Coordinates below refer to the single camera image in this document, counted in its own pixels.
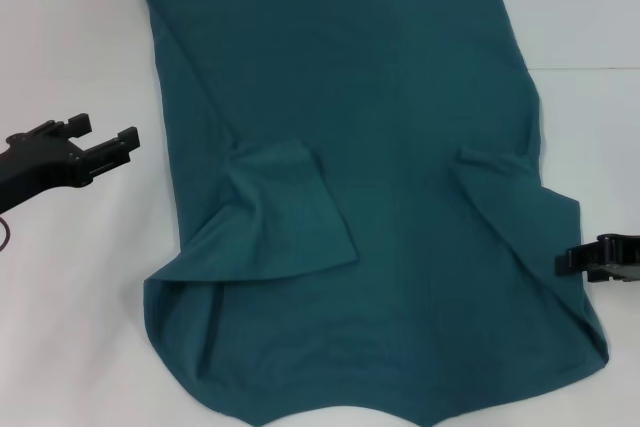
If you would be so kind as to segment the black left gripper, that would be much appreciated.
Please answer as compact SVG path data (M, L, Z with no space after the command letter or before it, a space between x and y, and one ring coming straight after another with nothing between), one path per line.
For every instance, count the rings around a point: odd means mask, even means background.
M40 193L58 187L85 187L91 175L102 175L130 161L140 147L136 127L83 151L71 142L92 132L89 115L67 122L49 120L6 139L1 154L1 211L3 213Z

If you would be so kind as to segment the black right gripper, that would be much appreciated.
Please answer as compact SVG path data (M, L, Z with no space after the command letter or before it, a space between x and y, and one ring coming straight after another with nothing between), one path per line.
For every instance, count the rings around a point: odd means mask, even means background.
M555 274L587 272L590 283L639 280L639 237L603 234L595 242L567 249L555 258Z

